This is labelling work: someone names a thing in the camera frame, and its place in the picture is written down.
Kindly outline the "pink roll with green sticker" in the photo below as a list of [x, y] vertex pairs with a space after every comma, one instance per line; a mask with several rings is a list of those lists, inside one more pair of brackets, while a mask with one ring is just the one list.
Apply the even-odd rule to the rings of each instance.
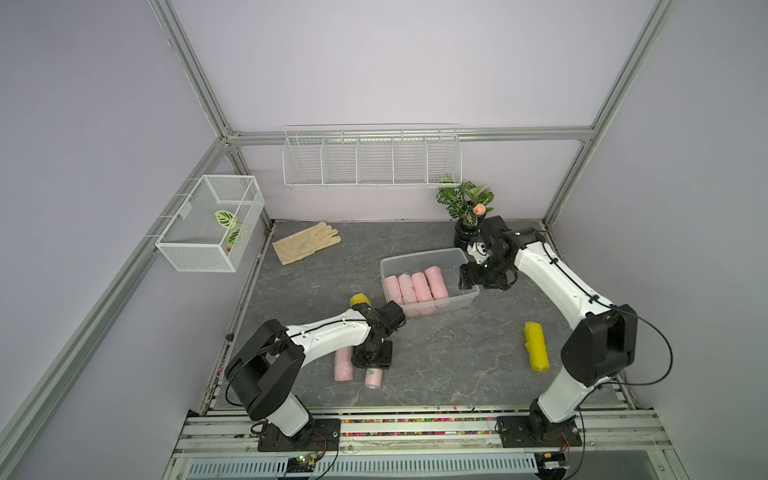
[[369, 389], [380, 389], [384, 370], [380, 368], [368, 368], [366, 370], [364, 386]]

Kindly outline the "yellow trash bag roll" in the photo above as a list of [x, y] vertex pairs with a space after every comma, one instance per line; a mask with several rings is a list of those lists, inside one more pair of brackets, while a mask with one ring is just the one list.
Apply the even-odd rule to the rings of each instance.
[[542, 326], [536, 322], [526, 322], [524, 336], [531, 369], [535, 372], [549, 371], [550, 362]]
[[372, 307], [370, 299], [363, 293], [355, 294], [349, 301], [352, 309], [370, 309]]

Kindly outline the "clear plastic storage box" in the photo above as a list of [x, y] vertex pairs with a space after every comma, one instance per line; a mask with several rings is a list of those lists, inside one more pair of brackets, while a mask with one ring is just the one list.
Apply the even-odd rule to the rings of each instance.
[[408, 274], [412, 276], [416, 272], [424, 272], [431, 266], [438, 266], [442, 270], [450, 298], [427, 303], [402, 305], [407, 318], [425, 317], [433, 314], [442, 314], [448, 311], [468, 307], [479, 295], [477, 286], [462, 290], [459, 288], [460, 267], [466, 264], [468, 258], [459, 248], [447, 248], [440, 250], [417, 252], [385, 258], [380, 262], [381, 283], [385, 300], [389, 301], [385, 292], [384, 279], [390, 275], [399, 276]]

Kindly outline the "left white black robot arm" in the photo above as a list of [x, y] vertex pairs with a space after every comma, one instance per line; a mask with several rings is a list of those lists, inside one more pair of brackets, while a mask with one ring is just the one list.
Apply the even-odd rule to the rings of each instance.
[[292, 393], [301, 369], [350, 347], [351, 363], [360, 369], [391, 366], [389, 337], [406, 323], [401, 306], [380, 308], [358, 303], [341, 314], [303, 325], [263, 323], [236, 353], [225, 378], [253, 421], [265, 420], [288, 438], [309, 431], [313, 418]]

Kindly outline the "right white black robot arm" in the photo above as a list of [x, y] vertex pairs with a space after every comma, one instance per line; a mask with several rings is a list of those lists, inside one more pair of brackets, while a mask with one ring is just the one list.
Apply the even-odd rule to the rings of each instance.
[[478, 286], [506, 291], [522, 273], [547, 295], [571, 329], [560, 353], [561, 370], [531, 404], [529, 430], [543, 435], [567, 428], [597, 388], [615, 384], [615, 377], [635, 361], [640, 323], [660, 336], [669, 363], [660, 378], [636, 385], [652, 386], [670, 375], [674, 350], [667, 336], [631, 306], [617, 305], [589, 287], [539, 230], [514, 230], [501, 217], [493, 216], [480, 223], [477, 239], [485, 256], [461, 267], [462, 289]]

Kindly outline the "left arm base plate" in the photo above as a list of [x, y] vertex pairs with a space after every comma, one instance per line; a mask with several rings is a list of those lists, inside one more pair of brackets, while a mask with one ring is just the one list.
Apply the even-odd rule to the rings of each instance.
[[259, 434], [259, 452], [337, 451], [341, 439], [339, 419], [313, 419], [295, 435], [287, 436], [272, 423]]

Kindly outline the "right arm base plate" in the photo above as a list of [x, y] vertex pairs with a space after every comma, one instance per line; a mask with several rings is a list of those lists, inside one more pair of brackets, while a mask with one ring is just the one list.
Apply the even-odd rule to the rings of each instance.
[[495, 429], [503, 448], [581, 447], [583, 439], [574, 419], [551, 423], [534, 413], [528, 416], [500, 416]]

